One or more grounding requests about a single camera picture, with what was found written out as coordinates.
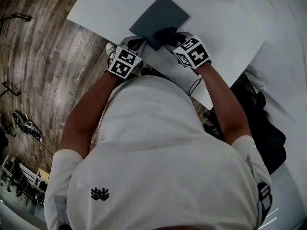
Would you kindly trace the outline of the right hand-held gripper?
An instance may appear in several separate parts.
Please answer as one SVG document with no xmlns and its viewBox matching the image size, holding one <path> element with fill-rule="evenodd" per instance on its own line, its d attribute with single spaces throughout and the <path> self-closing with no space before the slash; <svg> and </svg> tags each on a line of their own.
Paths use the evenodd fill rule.
<svg viewBox="0 0 307 230">
<path fill-rule="evenodd" d="M 173 52 L 184 67 L 196 69 L 209 60 L 209 53 L 198 36 L 188 32 L 179 32 L 179 41 L 185 41 Z"/>
</svg>

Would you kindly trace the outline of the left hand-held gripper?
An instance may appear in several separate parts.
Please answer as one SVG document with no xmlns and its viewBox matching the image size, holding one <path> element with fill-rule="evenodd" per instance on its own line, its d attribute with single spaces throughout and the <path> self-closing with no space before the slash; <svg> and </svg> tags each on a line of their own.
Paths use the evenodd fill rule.
<svg viewBox="0 0 307 230">
<path fill-rule="evenodd" d="M 125 37 L 117 46 L 110 60 L 108 71 L 126 79 L 132 71 L 142 62 L 141 56 L 146 46 L 146 39 L 138 36 Z M 124 49 L 134 49 L 135 54 Z"/>
</svg>

